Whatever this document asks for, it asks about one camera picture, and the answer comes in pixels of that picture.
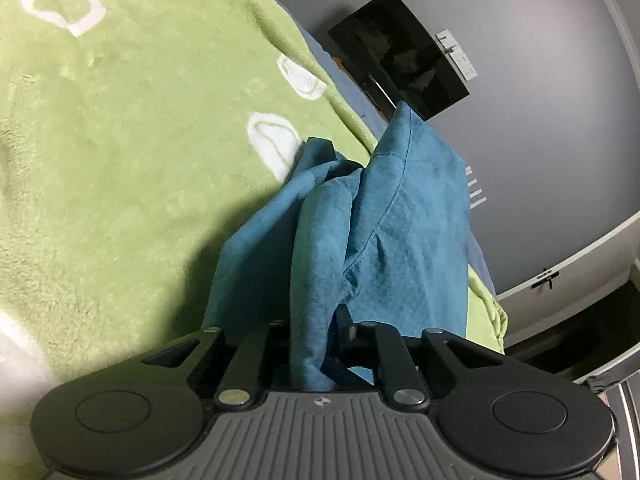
wall switch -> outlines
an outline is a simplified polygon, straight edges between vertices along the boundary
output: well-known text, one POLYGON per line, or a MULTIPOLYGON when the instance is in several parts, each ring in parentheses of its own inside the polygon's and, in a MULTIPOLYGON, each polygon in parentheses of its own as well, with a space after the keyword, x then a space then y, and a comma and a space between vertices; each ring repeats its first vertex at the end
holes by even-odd
POLYGON ((459 66, 458 69, 462 73, 462 77, 464 77, 465 80, 467 81, 475 78, 478 75, 478 72, 476 72, 476 69, 471 63, 467 63, 462 66, 459 66))
POLYGON ((436 34, 436 38, 438 38, 445 50, 450 50, 458 46, 458 42, 455 40, 449 29, 436 34))

wall outlet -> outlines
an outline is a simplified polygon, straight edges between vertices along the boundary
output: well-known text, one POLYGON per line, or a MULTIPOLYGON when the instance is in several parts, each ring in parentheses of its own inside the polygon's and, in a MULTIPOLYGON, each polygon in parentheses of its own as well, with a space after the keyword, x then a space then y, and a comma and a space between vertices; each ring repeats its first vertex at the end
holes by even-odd
POLYGON ((460 47, 454 48, 453 51, 449 54, 451 59, 456 63, 456 65, 466 65, 470 63, 469 58, 462 51, 460 47))
POLYGON ((471 63, 467 63, 466 65, 459 66, 458 69, 462 73, 462 77, 464 77, 465 80, 467 81, 475 78, 478 75, 478 72, 476 72, 476 69, 471 63))

teal cloth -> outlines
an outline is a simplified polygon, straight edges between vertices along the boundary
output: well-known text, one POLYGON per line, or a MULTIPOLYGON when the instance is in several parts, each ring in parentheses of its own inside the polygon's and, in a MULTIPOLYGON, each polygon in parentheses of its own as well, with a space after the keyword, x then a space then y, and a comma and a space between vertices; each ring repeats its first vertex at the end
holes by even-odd
POLYGON ((463 161, 400 103, 366 168, 309 139, 290 182, 224 245, 203 326, 242 336, 290 319, 296 387, 320 372, 339 303, 403 335, 466 333, 469 204, 463 161))
MULTIPOLYGON (((286 7, 282 6, 282 8, 286 10, 287 13, 291 14, 286 7)), ((373 136, 376 137, 376 139, 379 139, 386 129, 386 121, 380 117, 376 109, 362 93, 362 90, 360 90, 360 88, 358 88, 356 84, 338 68, 331 56, 325 52, 314 37, 298 22, 296 22, 296 25, 300 29, 302 36, 305 38, 311 54, 313 54, 318 64, 324 68, 324 71, 334 82, 335 87, 338 92, 340 92, 340 95, 344 97, 344 100, 347 101, 349 106, 362 118, 362 121, 369 127, 373 136)), ((489 269, 486 266, 484 255, 482 254, 480 245, 478 245, 478 242, 471 231, 469 231, 466 250, 469 265, 473 270, 475 270, 476 274, 480 277, 489 292, 495 296, 494 283, 489 275, 489 269)))

fabric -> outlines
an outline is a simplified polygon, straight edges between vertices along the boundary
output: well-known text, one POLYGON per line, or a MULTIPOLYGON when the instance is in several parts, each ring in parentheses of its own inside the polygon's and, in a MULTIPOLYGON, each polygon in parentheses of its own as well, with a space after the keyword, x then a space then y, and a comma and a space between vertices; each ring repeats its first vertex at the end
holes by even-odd
MULTIPOLYGON (((282 6, 282 8, 291 14, 287 7, 282 6)), ((340 95, 344 97, 348 105, 362 118, 362 121, 369 127, 373 136, 379 139, 386 129, 386 121, 380 117, 371 102, 365 97, 362 90, 360 90, 360 88, 358 88, 355 83, 342 70, 340 70, 331 56, 322 48, 316 39, 298 22, 296 22, 296 25, 300 29, 302 36, 305 38, 311 54, 313 54, 316 61, 334 82, 336 89, 340 92, 340 95)), ((482 250, 471 231, 469 231, 467 251, 469 265, 474 268, 475 272, 486 285, 487 289, 495 296, 494 283, 489 275, 489 270, 487 269, 486 262, 484 261, 482 250)))
POLYGON ((467 297, 466 338, 504 354, 507 313, 471 266, 468 266, 467 297))
POLYGON ((241 336, 290 318, 291 374, 305 390, 333 386, 319 367, 339 303, 403 335, 438 326, 491 342, 496 306, 467 309, 468 214, 462 160, 407 104, 365 169, 310 139, 291 181, 224 245, 203 326, 241 336))
POLYGON ((476 272, 478 278, 482 280, 482 283, 487 290, 495 297, 496 293, 494 282, 492 281, 489 269, 486 266, 484 254, 482 254, 482 249, 471 231, 469 231, 469 240, 466 244, 466 259, 469 262, 469 266, 471 266, 476 272))
MULTIPOLYGON (((287 13, 289 13, 289 15, 292 16, 287 7, 283 4, 280 5, 287 11, 287 13)), ((374 106, 363 94, 362 90, 360 90, 360 88, 358 88, 354 82, 349 79, 342 70, 340 70, 329 53, 327 53, 324 48, 322 48, 322 45, 316 41, 316 38, 309 34, 306 29, 300 25, 300 23, 296 22, 296 25, 298 26, 302 37, 305 38, 311 54, 313 54, 318 64, 334 82, 336 89, 340 92, 340 95, 344 97, 345 101, 347 101, 353 111, 362 118, 362 121, 367 125, 373 136, 376 137, 376 139, 382 137, 382 134, 386 129, 386 121, 380 117, 374 106)))
POLYGON ((30 357, 0 359, 14 480, 42 473, 20 443, 43 382, 196 330, 300 143, 366 164, 376 140, 274 0, 0 0, 0 48, 0 332, 30 357))

green fleece blanket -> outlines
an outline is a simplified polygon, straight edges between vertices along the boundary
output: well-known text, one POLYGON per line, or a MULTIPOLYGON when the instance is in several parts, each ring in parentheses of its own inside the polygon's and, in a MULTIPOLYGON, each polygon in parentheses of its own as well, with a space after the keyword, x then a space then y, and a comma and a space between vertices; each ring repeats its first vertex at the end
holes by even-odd
POLYGON ((0 478, 33 479, 42 393, 196 330, 307 137, 375 140, 274 0, 0 0, 0 52, 0 478))

